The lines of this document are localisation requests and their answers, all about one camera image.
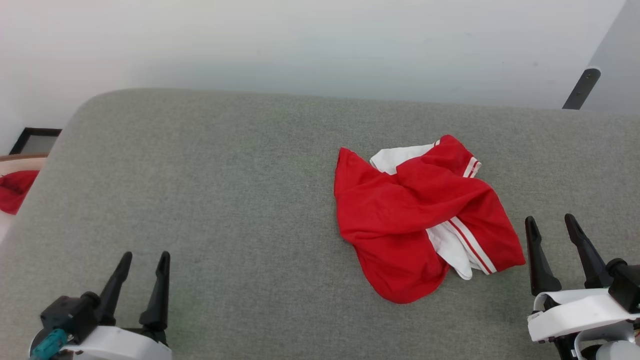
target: black strip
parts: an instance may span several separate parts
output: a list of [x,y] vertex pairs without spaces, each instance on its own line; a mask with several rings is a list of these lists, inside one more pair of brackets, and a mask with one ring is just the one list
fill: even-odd
[[9,152],[9,155],[20,154],[24,149],[24,146],[29,141],[31,135],[34,136],[59,136],[62,132],[62,129],[42,129],[39,127],[25,127],[22,130],[22,134],[18,137],[18,141],[15,142],[15,145]]
[[586,69],[575,84],[575,88],[573,88],[562,109],[580,110],[598,79],[600,79],[600,71],[598,69]]

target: gray table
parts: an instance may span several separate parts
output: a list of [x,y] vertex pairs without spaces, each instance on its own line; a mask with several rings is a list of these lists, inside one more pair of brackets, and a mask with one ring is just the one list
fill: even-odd
[[162,250],[176,359],[556,359],[530,342],[526,266],[450,272],[409,305],[378,296],[337,230],[340,146],[460,139],[524,245],[534,215],[565,288],[584,281],[573,213],[607,261],[640,263],[640,119],[585,111],[187,90],[98,96],[63,131],[0,243],[0,348],[24,358],[38,314],[100,291],[134,253],[116,318],[137,325]]

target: white fabric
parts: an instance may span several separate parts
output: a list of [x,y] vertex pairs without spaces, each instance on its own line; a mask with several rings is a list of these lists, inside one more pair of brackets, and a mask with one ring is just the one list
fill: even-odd
[[[393,149],[382,149],[378,151],[370,160],[369,163],[376,169],[388,174],[395,174],[396,167],[405,161],[417,158],[426,154],[433,147],[437,146],[440,141],[431,143],[428,145],[409,146],[409,147],[396,147]],[[465,171],[465,175],[468,177],[474,177],[477,170],[480,168],[480,162],[475,158],[472,158]],[[464,280],[470,280],[473,276],[471,269],[482,270],[485,274],[491,274],[495,272],[493,264],[487,263],[488,268],[482,266],[480,260],[476,258],[472,249],[469,248],[467,241],[465,241],[463,235],[455,228],[458,226],[461,231],[468,233],[467,238],[469,241],[476,241],[473,234],[467,229],[467,227],[457,218],[454,217],[451,220],[438,224],[434,227],[426,229],[427,235],[433,244],[433,248],[436,253],[444,259]]]

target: black frame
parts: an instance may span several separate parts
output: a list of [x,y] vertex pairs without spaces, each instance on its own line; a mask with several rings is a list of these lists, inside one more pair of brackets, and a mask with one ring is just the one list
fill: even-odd
[[18,141],[15,142],[15,145],[9,152],[9,155],[20,154],[24,149],[24,146],[29,141],[29,138],[32,135],[35,136],[58,136],[62,132],[62,129],[42,129],[39,127],[25,127],[22,131],[22,134],[18,137]]

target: striped trim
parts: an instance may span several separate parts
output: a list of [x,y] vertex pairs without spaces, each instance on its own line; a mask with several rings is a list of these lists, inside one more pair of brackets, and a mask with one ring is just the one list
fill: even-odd
[[483,267],[483,271],[486,274],[497,272],[498,270],[495,269],[495,266],[491,262],[491,259],[489,259],[482,247],[480,247],[480,244],[476,240],[476,237],[471,233],[469,228],[462,221],[460,221],[458,217],[452,217],[451,220],[449,220],[449,223],[456,228],[456,230],[465,240],[462,245],[466,245],[465,248],[468,247],[468,249],[471,250],[469,254],[472,254],[478,260],[477,263],[478,265]]
[[481,165],[482,164],[480,164],[480,161],[478,161],[478,159],[472,156],[471,159],[469,159],[469,164],[467,164],[467,168],[465,169],[464,174],[462,174],[462,177],[476,176],[478,169],[480,169]]

